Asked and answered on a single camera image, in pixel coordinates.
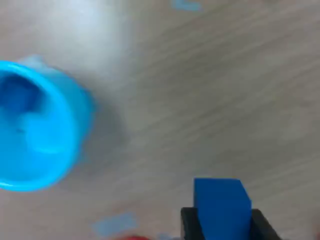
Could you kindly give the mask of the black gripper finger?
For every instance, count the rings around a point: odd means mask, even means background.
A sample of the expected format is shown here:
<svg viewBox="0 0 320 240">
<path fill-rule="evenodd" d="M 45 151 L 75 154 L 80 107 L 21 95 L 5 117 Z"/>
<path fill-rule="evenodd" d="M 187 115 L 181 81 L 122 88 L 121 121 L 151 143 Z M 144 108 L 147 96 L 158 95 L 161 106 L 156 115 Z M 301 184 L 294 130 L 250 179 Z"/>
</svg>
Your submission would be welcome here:
<svg viewBox="0 0 320 240">
<path fill-rule="evenodd" d="M 180 238 L 182 240 L 204 240 L 198 219 L 198 209 L 183 207 L 180 210 Z"/>
<path fill-rule="evenodd" d="M 251 240 L 282 240 L 259 209 L 251 211 Z"/>
</svg>

